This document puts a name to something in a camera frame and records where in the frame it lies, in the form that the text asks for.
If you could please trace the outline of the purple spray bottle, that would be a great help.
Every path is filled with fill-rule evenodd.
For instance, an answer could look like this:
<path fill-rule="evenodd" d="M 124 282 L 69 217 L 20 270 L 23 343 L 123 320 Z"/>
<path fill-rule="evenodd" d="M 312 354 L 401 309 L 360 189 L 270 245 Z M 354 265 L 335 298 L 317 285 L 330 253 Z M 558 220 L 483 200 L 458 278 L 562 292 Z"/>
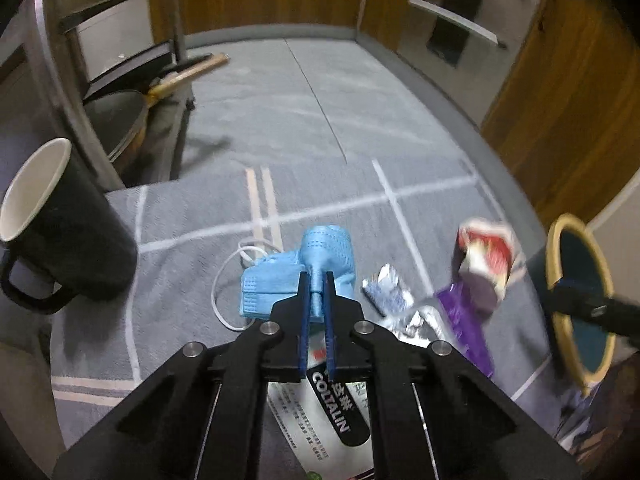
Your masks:
<path fill-rule="evenodd" d="M 485 376 L 494 376 L 495 369 L 486 340 L 475 312 L 469 289 L 463 282 L 451 283 L 436 294 L 454 336 L 459 351 Z"/>

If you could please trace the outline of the silver foil blister pack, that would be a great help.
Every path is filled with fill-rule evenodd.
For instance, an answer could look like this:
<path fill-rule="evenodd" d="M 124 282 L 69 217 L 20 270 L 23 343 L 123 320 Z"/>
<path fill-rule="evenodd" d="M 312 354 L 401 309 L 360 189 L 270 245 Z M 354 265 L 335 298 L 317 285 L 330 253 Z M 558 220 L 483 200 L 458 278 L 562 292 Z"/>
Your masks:
<path fill-rule="evenodd" d="M 434 304 L 422 304 L 401 312 L 390 330 L 400 341 L 421 348 L 427 348 L 435 341 L 445 341 L 454 348 L 458 346 L 454 332 Z"/>

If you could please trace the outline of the green white medicine box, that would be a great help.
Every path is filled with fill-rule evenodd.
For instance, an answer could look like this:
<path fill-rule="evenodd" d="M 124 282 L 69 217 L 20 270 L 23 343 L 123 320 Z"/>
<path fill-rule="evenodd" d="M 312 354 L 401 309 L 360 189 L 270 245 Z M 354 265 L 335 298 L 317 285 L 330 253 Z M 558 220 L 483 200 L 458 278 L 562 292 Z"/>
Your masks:
<path fill-rule="evenodd" d="M 276 471 L 291 479 L 373 479 L 366 384 L 334 382 L 326 368 L 324 333 L 309 339 L 308 368 L 300 382 L 272 382 L 267 405 L 286 442 L 269 451 Z"/>

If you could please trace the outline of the crushed floral paper cup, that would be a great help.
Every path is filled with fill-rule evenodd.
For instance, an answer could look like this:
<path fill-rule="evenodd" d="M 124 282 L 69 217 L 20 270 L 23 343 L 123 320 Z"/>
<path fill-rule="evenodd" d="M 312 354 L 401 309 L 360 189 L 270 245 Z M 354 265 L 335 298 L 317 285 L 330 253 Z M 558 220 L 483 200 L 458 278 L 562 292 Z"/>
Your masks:
<path fill-rule="evenodd" d="M 490 315 L 526 274 L 520 241 L 506 222 L 469 218 L 460 224 L 457 242 L 463 255 L 458 274 L 476 310 Z"/>

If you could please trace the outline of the blue face mask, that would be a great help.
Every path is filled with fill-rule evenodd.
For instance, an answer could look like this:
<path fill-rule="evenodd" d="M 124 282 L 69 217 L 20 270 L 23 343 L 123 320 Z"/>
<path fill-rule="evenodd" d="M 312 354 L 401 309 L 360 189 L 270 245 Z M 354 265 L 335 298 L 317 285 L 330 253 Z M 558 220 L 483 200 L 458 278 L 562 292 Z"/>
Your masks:
<path fill-rule="evenodd" d="M 263 238 L 243 238 L 224 264 L 234 257 L 240 257 L 244 264 L 239 307 L 243 318 L 269 318 L 276 302 L 296 295 L 303 272 L 310 281 L 311 322 L 323 321 L 323 283 L 328 272 L 334 276 L 338 296 L 355 297 L 354 248 L 349 232 L 341 226 L 306 229 L 299 248 L 292 252 L 280 252 L 273 242 Z"/>

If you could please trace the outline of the small foil piece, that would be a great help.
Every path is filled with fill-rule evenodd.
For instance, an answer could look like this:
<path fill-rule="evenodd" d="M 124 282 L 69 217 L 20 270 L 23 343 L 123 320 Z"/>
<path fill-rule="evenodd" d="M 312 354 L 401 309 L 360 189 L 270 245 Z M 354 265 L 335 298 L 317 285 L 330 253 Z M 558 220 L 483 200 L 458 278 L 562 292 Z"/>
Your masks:
<path fill-rule="evenodd" d="M 370 278 L 365 278 L 361 289 L 367 300 L 384 318 L 408 311 L 414 306 L 414 297 L 410 288 L 398 271 L 385 263 Z"/>

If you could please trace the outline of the yellow rimmed teal trash bin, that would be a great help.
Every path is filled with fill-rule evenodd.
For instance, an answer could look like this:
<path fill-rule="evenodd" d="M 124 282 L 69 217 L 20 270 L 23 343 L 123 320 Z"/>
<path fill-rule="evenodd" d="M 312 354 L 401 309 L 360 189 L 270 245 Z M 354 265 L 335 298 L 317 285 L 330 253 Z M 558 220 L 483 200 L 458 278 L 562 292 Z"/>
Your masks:
<path fill-rule="evenodd" d="M 526 268 L 556 367 L 589 396 L 608 374 L 616 343 L 616 336 L 599 323 L 614 292 L 603 252 L 582 220 L 561 214 Z"/>

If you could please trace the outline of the grey plaid cloth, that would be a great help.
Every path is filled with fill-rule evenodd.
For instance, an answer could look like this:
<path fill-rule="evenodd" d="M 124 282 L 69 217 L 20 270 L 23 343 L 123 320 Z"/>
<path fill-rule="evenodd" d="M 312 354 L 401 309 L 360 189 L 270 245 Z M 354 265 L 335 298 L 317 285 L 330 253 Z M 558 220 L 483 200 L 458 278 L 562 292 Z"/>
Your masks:
<path fill-rule="evenodd" d="M 574 479 L 524 269 L 483 321 L 457 158 L 334 160 L 114 192 L 126 292 L 53 321 L 59 479 Z"/>

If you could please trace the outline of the black mug white inside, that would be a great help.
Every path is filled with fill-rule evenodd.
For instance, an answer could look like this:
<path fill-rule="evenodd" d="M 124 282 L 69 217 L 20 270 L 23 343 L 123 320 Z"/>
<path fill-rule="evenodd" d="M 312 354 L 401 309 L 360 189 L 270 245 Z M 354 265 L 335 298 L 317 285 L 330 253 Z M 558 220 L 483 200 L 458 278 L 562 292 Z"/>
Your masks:
<path fill-rule="evenodd" d="M 18 306 L 53 314 L 77 296 L 111 300 L 136 274 L 134 236 L 91 181 L 66 138 L 33 152 L 1 203 L 2 292 Z M 50 276 L 58 290 L 37 298 L 11 282 L 24 260 Z"/>

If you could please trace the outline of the stainless steel oven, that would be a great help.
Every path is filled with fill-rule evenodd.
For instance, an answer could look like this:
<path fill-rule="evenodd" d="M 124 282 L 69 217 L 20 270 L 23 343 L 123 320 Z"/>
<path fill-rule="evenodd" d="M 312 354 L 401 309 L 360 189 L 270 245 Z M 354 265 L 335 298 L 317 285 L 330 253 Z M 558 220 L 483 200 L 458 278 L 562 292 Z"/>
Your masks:
<path fill-rule="evenodd" d="M 407 0 L 397 53 L 479 127 L 540 0 Z"/>

